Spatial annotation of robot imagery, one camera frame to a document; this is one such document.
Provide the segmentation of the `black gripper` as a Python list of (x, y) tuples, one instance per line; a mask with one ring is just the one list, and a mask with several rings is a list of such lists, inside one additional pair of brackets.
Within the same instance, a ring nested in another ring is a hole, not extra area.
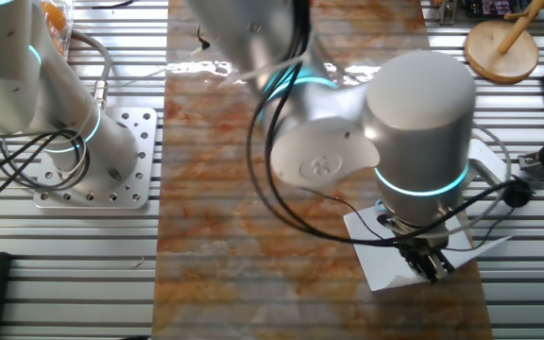
[(449, 243), (449, 237), (438, 238), (405, 237), (395, 242), (399, 254), (405, 258), (409, 266), (430, 283), (440, 281), (450, 275), (454, 266), (441, 251), (433, 249), (444, 248)]

